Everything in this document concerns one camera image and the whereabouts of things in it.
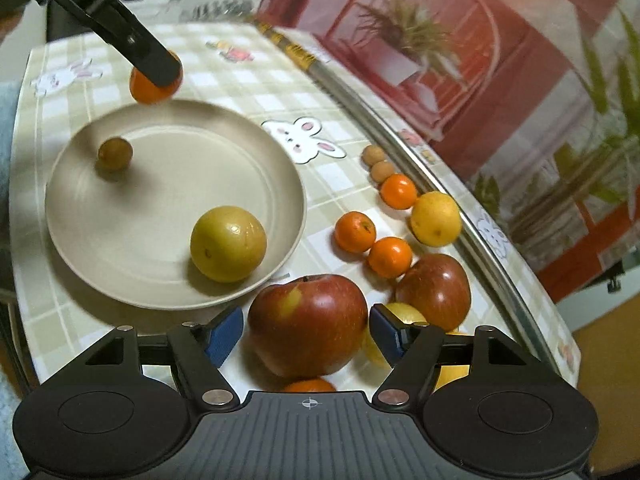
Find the small yellow fruit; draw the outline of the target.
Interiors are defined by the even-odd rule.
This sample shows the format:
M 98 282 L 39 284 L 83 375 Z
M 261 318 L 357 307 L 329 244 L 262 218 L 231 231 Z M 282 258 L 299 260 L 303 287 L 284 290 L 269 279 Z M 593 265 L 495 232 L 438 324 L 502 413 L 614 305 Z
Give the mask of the small yellow fruit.
M 435 391 L 469 375 L 469 365 L 442 365 L 435 385 Z

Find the red apple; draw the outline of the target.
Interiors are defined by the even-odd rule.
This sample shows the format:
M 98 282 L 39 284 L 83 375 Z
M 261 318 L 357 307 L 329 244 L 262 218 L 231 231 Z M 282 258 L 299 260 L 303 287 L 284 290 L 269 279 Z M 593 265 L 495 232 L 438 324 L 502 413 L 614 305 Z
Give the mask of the red apple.
M 368 324 L 367 300 L 349 278 L 306 275 L 258 292 L 247 324 L 250 343 L 272 374 L 326 376 L 358 352 Z
M 427 323 L 450 332 L 468 315 L 472 294 L 469 279 L 457 259 L 427 254 L 396 285 L 395 299 L 421 312 Z

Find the green yellow pear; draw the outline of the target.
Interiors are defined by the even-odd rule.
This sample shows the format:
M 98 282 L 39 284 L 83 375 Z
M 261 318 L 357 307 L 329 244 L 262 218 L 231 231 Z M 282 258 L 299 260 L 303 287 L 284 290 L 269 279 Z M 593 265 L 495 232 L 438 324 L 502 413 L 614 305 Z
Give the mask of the green yellow pear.
M 267 235 L 259 220 L 237 206 L 202 214 L 192 229 L 190 256 L 206 278 L 218 283 L 245 280 L 260 266 Z

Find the brown longan fruit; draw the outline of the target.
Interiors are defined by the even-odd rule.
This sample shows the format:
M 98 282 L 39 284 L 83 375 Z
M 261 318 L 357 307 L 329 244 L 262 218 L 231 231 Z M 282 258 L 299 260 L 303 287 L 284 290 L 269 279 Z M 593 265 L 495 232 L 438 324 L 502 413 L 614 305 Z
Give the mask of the brown longan fruit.
M 98 149 L 98 164 L 106 171 L 122 171 L 128 168 L 134 149 L 120 136 L 105 140 Z

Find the yellow citrus fruit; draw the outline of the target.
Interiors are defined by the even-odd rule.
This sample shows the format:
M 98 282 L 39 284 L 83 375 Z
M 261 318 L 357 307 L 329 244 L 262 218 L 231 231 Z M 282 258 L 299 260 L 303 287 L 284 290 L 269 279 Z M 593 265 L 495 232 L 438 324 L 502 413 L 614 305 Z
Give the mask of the yellow citrus fruit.
M 413 306 L 410 306 L 410 304 L 391 302 L 390 304 L 386 304 L 386 308 L 405 324 L 426 324 L 426 318 L 424 318 L 423 314 Z M 374 342 L 368 328 L 364 332 L 361 349 L 373 365 L 377 366 L 381 370 L 390 369 L 390 366 L 382 355 L 381 350 Z

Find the yellow lemon by pole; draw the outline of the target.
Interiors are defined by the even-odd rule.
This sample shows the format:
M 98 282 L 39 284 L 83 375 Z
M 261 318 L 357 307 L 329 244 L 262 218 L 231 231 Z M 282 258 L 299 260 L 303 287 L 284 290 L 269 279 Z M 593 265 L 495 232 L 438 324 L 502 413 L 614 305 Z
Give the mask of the yellow lemon by pole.
M 414 203 L 409 224 L 416 239 L 427 246 L 452 244 L 462 231 L 460 209 L 448 194 L 432 191 Z

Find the beige round plate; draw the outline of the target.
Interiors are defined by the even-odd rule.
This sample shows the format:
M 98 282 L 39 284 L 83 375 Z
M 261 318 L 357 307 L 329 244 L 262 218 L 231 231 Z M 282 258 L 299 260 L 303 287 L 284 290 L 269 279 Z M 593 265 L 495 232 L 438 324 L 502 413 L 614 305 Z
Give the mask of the beige round plate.
M 98 164 L 114 136 L 134 149 L 122 171 Z M 260 266 L 232 284 L 206 278 L 190 257 L 195 223 L 217 206 L 249 211 L 267 234 Z M 278 141 L 228 108 L 187 100 L 127 105 L 89 122 L 46 187 L 48 231 L 70 270 L 115 300 L 165 311 L 225 304 L 265 284 L 292 256 L 306 210 Z

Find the telescopic metal pole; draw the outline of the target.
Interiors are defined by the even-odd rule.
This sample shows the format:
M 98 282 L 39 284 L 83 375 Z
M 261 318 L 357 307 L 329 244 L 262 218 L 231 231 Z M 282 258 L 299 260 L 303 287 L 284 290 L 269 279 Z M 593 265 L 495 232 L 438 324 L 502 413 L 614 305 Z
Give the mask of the telescopic metal pole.
M 320 60 L 314 52 L 288 38 L 272 25 L 256 18 L 250 13 L 247 5 L 246 0 L 214 1 L 196 6 L 191 11 L 182 12 L 181 19 L 189 23 L 233 23 L 254 26 L 262 36 L 285 53 L 300 70 L 307 73 L 323 92 L 343 107 L 371 140 L 380 144 L 381 148 L 385 148 L 390 153 L 392 161 L 416 181 L 416 186 L 420 190 L 442 193 L 448 191 L 442 179 L 427 167 L 419 154 L 416 154 L 416 151 L 401 139 L 399 133 L 358 92 L 334 73 L 327 62 Z M 469 215 L 462 211 L 460 217 L 462 232 L 456 241 L 456 247 L 465 258 L 471 260 L 472 268 L 482 276 L 484 285 L 492 291 L 495 304 L 502 316 L 524 342 L 526 348 L 542 362 L 552 366 L 554 370 L 559 370 L 559 365 L 555 362 L 532 312 L 500 258 L 495 255 Z

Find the small tangerine by lemon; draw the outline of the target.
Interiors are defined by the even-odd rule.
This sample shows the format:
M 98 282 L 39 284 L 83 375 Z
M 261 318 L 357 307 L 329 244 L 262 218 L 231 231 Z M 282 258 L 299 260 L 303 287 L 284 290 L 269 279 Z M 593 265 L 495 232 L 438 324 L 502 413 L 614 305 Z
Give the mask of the small tangerine by lemon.
M 418 199 L 416 186 L 404 174 L 393 174 L 380 186 L 382 201 L 396 210 L 406 210 Z

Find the brown longan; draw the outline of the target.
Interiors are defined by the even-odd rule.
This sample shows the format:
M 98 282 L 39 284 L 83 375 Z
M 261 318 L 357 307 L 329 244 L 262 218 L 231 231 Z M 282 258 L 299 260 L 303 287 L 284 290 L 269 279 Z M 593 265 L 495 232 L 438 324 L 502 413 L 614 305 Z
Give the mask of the brown longan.
M 384 162 L 385 159 L 386 153 L 378 145 L 368 145 L 361 153 L 361 160 L 368 167 L 372 167 L 378 162 Z
M 380 160 L 371 166 L 369 174 L 376 184 L 382 184 L 386 179 L 396 174 L 396 170 L 388 160 Z

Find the black office chair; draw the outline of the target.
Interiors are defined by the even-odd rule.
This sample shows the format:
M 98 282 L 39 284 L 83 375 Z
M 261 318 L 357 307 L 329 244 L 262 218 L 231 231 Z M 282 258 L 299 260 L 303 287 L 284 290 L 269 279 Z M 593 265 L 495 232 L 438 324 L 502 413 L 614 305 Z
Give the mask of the black office chair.
M 616 294 L 622 289 L 620 278 L 625 274 L 624 260 L 620 259 L 603 273 L 606 290 L 609 294 Z

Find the printed room backdrop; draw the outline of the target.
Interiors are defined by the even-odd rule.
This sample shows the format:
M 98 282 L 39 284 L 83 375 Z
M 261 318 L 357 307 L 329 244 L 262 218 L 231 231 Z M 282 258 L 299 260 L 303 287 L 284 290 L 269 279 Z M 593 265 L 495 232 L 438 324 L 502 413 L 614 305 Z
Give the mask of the printed room backdrop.
M 553 300 L 639 243 L 639 0 L 262 0 L 422 136 Z

